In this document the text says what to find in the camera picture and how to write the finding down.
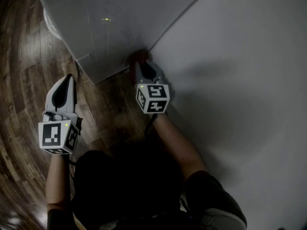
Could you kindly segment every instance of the wooden floor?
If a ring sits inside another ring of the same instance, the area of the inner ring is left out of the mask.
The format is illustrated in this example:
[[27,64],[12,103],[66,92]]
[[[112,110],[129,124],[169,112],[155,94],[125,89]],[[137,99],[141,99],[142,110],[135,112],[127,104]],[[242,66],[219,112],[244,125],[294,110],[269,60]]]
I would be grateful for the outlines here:
[[[38,147],[48,90],[68,73],[70,53],[43,20],[39,0],[0,0],[0,226],[45,229],[45,182],[50,155]],[[76,160],[143,139],[148,118],[138,109],[128,73],[93,86],[81,74],[76,113],[83,118]]]

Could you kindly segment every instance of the white box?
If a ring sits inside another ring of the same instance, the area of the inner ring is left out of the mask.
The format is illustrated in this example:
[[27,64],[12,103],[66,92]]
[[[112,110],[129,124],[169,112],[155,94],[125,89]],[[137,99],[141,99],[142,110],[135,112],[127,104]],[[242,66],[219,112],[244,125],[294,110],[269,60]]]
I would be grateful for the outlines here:
[[71,120],[38,123],[39,147],[52,154],[71,154],[78,134]]
[[136,100],[144,113],[164,113],[169,99],[167,84],[138,84]]

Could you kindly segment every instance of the forearm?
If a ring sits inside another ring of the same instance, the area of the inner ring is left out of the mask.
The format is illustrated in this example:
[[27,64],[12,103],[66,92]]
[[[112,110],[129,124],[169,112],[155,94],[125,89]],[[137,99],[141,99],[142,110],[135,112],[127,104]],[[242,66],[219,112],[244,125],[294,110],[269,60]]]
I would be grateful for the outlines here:
[[47,209],[66,210],[70,202],[69,163],[62,155],[52,155],[46,183]]
[[153,125],[168,151],[179,164],[185,180],[196,171],[207,171],[199,153],[167,115],[159,114]]

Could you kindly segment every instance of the person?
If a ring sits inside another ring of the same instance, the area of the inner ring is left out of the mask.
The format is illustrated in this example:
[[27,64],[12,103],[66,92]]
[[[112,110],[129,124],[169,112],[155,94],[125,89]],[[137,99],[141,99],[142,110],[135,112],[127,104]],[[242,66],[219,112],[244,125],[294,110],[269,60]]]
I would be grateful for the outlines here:
[[[52,155],[46,184],[47,229],[78,229],[72,212],[88,230],[117,219],[117,230],[246,229],[238,203],[209,174],[202,157],[169,117],[158,114],[153,126],[177,167],[144,144],[141,151],[149,153],[142,157],[142,152],[137,156],[139,152],[127,149],[123,163],[102,151],[88,151],[77,160],[72,201],[69,160]],[[179,201],[182,184],[185,210]]]

